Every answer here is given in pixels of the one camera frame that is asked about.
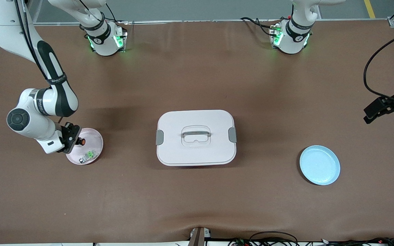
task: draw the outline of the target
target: white robotic arm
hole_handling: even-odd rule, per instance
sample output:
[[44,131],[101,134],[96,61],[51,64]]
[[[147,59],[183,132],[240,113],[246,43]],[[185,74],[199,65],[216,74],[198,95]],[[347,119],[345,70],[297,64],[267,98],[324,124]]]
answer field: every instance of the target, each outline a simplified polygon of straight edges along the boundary
[[293,13],[289,20],[282,20],[276,24],[271,33],[272,45],[284,53],[298,53],[305,45],[310,35],[311,27],[317,19],[313,11],[314,5],[336,5],[346,0],[291,0]]
[[106,0],[48,0],[80,22],[80,28],[88,34],[91,47],[99,55],[111,56],[125,49],[127,30],[106,21],[98,8],[105,5]]
[[50,86],[24,90],[7,116],[8,126],[36,139],[47,154],[69,153],[83,142],[78,138],[80,127],[60,126],[47,116],[69,117],[77,110],[78,99],[53,49],[34,28],[23,0],[0,0],[0,47],[35,62]]

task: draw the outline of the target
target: light blue plate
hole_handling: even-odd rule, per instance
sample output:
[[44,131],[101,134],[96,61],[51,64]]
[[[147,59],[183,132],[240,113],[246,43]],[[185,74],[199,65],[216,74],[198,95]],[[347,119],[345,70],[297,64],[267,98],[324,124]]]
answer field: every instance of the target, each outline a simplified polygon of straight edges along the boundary
[[340,174],[340,162],[327,147],[313,145],[300,155],[300,169],[314,184],[328,185],[337,180]]

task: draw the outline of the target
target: brown tabletop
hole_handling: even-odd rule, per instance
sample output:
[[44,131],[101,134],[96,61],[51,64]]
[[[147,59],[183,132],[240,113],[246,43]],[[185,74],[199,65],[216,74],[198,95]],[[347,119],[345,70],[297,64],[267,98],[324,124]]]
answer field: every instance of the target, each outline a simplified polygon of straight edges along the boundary
[[[0,243],[161,242],[184,240],[196,226],[213,237],[394,237],[394,115],[363,121],[376,98],[363,69],[394,37],[387,21],[317,22],[296,55],[272,50],[258,26],[241,22],[137,25],[127,52],[111,57],[90,52],[76,26],[37,29],[80,100],[63,122],[97,129],[105,149],[77,166],[10,130],[6,115],[22,90],[47,84],[34,64],[0,49]],[[393,94],[394,43],[368,80]],[[162,165],[159,117],[195,109],[233,115],[236,158]],[[338,156],[335,183],[301,175],[299,155],[310,145]]]

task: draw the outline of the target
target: pink plate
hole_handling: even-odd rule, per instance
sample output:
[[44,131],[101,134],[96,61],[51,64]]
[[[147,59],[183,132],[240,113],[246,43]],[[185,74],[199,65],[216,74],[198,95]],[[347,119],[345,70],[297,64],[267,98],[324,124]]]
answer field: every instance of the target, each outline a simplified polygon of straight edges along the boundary
[[78,137],[84,138],[84,146],[75,145],[71,153],[67,154],[68,160],[76,165],[87,165],[94,162],[103,150],[103,137],[92,128],[81,129]]

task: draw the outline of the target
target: gray latch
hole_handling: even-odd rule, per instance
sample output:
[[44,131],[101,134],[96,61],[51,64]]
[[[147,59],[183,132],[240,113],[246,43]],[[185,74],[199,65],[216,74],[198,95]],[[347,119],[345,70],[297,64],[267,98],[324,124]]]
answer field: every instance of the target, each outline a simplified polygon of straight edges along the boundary
[[164,143],[164,132],[162,130],[156,131],[156,145],[161,145]]
[[236,130],[235,127],[229,128],[229,141],[236,143]]

